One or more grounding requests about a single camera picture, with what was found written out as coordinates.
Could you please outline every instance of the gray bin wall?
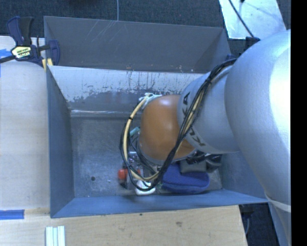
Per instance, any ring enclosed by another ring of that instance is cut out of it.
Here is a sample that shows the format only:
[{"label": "gray bin wall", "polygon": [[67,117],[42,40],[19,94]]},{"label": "gray bin wall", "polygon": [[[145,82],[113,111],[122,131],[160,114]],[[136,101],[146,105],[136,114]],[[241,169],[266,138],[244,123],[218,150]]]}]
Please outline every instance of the gray bin wall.
[{"label": "gray bin wall", "polygon": [[117,181],[121,131],[138,98],[180,94],[224,61],[223,29],[46,17],[45,34],[62,53],[47,71],[52,217],[266,201],[240,153],[223,157],[203,194],[138,197]]}]

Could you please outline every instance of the black carpet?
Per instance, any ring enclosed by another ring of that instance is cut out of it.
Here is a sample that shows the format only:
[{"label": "black carpet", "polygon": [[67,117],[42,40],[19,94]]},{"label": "black carpet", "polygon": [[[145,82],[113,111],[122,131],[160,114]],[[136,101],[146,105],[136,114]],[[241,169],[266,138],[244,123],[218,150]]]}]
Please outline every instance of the black carpet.
[{"label": "black carpet", "polygon": [[[287,29],[291,28],[291,0],[277,0]],[[0,0],[0,35],[7,35],[10,18],[32,16],[31,36],[44,37],[43,16],[116,19],[116,0]],[[119,20],[175,25],[224,27],[218,0],[119,0]],[[229,41],[231,52],[243,52],[244,41]],[[253,205],[249,246],[278,246],[267,204]]]}]

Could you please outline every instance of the black cable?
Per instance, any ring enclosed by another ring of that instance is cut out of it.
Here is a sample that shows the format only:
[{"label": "black cable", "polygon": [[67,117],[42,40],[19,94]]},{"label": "black cable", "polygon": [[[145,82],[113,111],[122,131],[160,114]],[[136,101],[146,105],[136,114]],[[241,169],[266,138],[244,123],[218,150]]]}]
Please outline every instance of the black cable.
[{"label": "black cable", "polygon": [[231,0],[228,0],[234,10],[234,12],[236,13],[236,15],[238,16],[238,18],[240,19],[241,23],[243,24],[243,26],[245,27],[245,29],[248,31],[248,33],[250,34],[251,37],[255,37],[253,35],[253,33],[250,31],[249,27],[245,24],[245,22],[243,21],[242,17],[240,16],[239,12],[236,10],[234,4],[232,3]]}]

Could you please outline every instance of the wooden board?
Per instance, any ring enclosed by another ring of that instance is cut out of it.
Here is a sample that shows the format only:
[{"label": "wooden board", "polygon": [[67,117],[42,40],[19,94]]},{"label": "wooden board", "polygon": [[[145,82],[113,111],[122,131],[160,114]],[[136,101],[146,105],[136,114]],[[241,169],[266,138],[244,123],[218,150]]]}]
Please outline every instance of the wooden board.
[{"label": "wooden board", "polygon": [[44,245],[47,226],[65,226],[66,245],[245,246],[237,206],[50,219],[48,209],[0,222],[0,246]]}]

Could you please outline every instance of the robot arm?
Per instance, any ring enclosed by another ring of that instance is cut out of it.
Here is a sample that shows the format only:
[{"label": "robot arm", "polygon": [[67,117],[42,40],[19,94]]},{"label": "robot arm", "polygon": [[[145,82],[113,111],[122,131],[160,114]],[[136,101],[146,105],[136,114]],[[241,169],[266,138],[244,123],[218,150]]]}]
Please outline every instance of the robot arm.
[{"label": "robot arm", "polygon": [[[162,165],[153,185],[172,160],[196,151],[241,151],[291,244],[290,36],[286,31],[259,41],[190,83],[181,96],[153,100],[141,116],[139,149],[150,163]],[[186,139],[181,143],[180,135]]]}]

